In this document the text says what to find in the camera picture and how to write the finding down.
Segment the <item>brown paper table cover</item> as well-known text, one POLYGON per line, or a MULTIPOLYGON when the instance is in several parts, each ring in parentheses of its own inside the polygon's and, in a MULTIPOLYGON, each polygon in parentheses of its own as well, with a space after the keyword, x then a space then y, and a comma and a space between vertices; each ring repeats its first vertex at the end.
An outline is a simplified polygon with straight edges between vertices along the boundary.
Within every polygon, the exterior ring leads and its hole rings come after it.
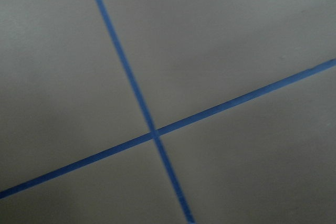
MULTIPOLYGON (((335 58, 335 0, 103 0, 157 127, 335 58)), ((1 0, 1 190, 148 132, 95 0, 1 0)), ((161 136, 197 223, 335 223, 335 69, 161 136)), ((153 141, 1 223, 186 223, 153 141)))

